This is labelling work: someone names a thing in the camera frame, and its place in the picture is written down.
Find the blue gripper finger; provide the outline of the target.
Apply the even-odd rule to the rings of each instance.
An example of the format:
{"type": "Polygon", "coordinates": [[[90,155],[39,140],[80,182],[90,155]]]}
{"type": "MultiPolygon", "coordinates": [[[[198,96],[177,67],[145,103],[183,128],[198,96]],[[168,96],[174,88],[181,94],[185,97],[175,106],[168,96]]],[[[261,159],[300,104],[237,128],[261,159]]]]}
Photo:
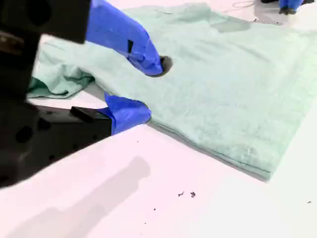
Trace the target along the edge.
{"type": "Polygon", "coordinates": [[[145,28],[105,0],[91,1],[86,41],[112,49],[147,76],[163,76],[172,59],[160,56],[145,28]]]}
{"type": "Polygon", "coordinates": [[[303,0],[279,0],[280,14],[296,14],[303,0]]]}
{"type": "Polygon", "coordinates": [[[73,142],[72,150],[78,151],[100,140],[129,130],[137,125],[147,123],[152,116],[149,107],[138,100],[119,97],[105,93],[107,107],[90,109],[72,107],[70,112],[82,120],[87,142],[73,142]]]}

